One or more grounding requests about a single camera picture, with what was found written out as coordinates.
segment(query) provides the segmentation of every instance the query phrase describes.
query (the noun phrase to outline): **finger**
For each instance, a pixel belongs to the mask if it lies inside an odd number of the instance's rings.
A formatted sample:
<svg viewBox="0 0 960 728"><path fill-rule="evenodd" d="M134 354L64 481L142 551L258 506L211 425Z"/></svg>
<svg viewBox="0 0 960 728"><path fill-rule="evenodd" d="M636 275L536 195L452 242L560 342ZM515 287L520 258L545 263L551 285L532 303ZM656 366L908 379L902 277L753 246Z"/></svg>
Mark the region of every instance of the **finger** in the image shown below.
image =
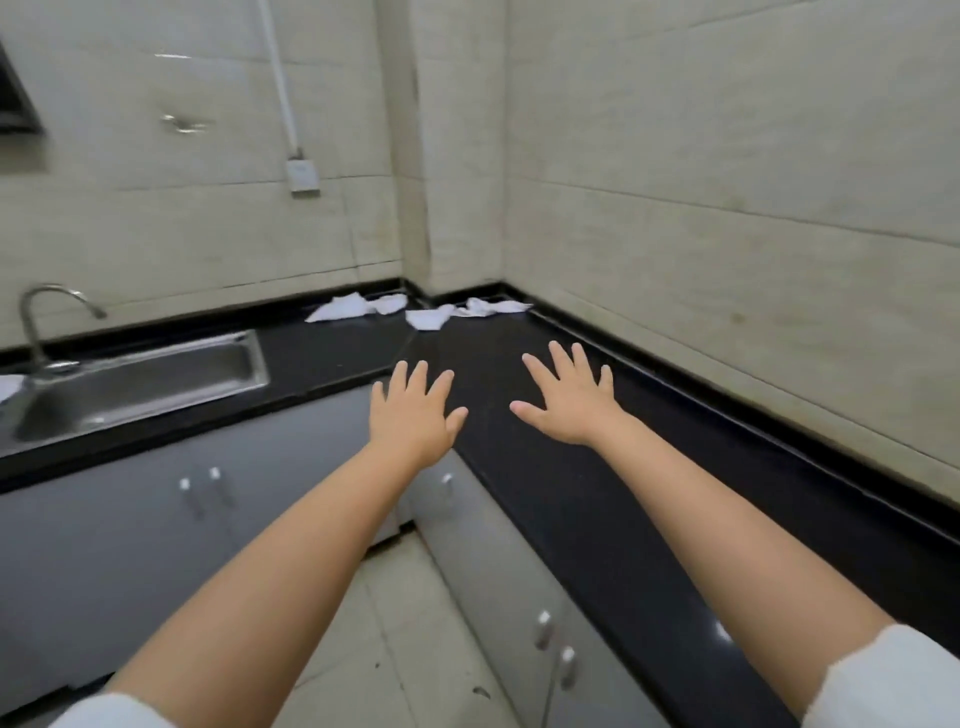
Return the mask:
<svg viewBox="0 0 960 728"><path fill-rule="evenodd" d="M457 407L446 416L446 431L449 432L454 439L460 434L460 430L464 428L464 422L467 421L467 414L469 414L469 412L466 407Z"/></svg>
<svg viewBox="0 0 960 728"><path fill-rule="evenodd" d="M407 391L417 395L426 393L426 370L427 363L422 359L417 362L414 372L410 375L410 381L407 382Z"/></svg>
<svg viewBox="0 0 960 728"><path fill-rule="evenodd" d="M557 379L563 379L576 373L569 354L556 341L550 342L550 353L553 354L553 366L557 370Z"/></svg>
<svg viewBox="0 0 960 728"><path fill-rule="evenodd" d="M607 394L613 394L613 370L606 364L600 367L600 389Z"/></svg>
<svg viewBox="0 0 960 728"><path fill-rule="evenodd" d="M526 424L543 432L543 420L546 417L545 410L535 407L527 401L512 401L510 402L510 411Z"/></svg>
<svg viewBox="0 0 960 728"><path fill-rule="evenodd" d="M573 345L573 367L577 370L577 374L582 376L584 379L589 379L590 382L593 382L593 372L590 370L590 362L587 359L587 352L584 351L584 348L580 343Z"/></svg>
<svg viewBox="0 0 960 728"><path fill-rule="evenodd" d="M394 367L394 375L390 377L390 391L387 400L395 400L407 391L407 363L402 359Z"/></svg>
<svg viewBox="0 0 960 728"><path fill-rule="evenodd" d="M547 387L557 381L553 372L547 369L546 365L531 353L524 354L521 359L523 359L527 371L530 372L530 376L534 378L534 383L537 384L541 392L546 391Z"/></svg>
<svg viewBox="0 0 960 728"><path fill-rule="evenodd" d="M447 369L437 377L437 380L433 383L433 386L430 387L427 397L429 397L431 400L437 400L440 404L444 404L447 396L450 394L451 386L453 386L453 372Z"/></svg>
<svg viewBox="0 0 960 728"><path fill-rule="evenodd" d="M370 413L373 414L384 405L386 399L383 396L383 382L375 381L373 389L370 392Z"/></svg>

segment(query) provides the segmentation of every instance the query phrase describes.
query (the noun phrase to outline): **stainless steel sink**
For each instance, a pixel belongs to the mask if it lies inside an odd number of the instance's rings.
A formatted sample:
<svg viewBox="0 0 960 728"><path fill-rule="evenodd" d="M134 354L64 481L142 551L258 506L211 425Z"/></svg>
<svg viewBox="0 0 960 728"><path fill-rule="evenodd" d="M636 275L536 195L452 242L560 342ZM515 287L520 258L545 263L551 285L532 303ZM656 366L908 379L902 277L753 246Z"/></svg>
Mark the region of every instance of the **stainless steel sink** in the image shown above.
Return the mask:
<svg viewBox="0 0 960 728"><path fill-rule="evenodd" d="M270 381L255 331L216 336L34 379L8 406L8 446L55 440L230 397Z"/></svg>

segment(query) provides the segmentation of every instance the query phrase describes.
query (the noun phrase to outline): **forearm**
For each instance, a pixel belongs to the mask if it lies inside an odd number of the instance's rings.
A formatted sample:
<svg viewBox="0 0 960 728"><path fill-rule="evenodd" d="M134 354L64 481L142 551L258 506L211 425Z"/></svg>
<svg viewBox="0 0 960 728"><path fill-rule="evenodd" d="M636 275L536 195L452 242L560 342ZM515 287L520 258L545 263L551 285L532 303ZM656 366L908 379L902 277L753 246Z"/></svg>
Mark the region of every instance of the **forearm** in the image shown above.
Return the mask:
<svg viewBox="0 0 960 728"><path fill-rule="evenodd" d="M366 446L210 579L108 690L179 728L271 725L416 471L409 453Z"/></svg>
<svg viewBox="0 0 960 728"><path fill-rule="evenodd" d="M636 418L610 418L596 448L795 715L830 665L893 623L827 562Z"/></svg>

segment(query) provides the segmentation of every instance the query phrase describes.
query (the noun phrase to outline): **tile floor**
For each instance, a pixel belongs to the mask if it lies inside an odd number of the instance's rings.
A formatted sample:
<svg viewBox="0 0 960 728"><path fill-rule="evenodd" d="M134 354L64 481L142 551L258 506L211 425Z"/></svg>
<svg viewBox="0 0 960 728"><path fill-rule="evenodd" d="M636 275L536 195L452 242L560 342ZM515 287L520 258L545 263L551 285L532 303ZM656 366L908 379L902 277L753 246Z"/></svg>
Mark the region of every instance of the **tile floor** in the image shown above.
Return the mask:
<svg viewBox="0 0 960 728"><path fill-rule="evenodd" d="M274 724L313 726L519 728L416 532L363 562Z"/></svg>

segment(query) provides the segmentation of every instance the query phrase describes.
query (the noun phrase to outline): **person's left hand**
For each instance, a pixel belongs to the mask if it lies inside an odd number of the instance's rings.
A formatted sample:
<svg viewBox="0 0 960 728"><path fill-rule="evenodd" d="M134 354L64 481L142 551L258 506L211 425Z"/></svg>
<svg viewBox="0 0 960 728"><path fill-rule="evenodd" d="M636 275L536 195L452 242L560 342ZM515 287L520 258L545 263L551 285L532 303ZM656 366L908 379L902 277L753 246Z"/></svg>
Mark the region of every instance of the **person's left hand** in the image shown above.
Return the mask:
<svg viewBox="0 0 960 728"><path fill-rule="evenodd" d="M467 419L467 408L458 407L444 417L453 372L446 370L426 391L425 361L407 381L407 363L397 362L384 396L383 382L373 385L370 401L370 442L415 458L418 469L434 465L453 447Z"/></svg>

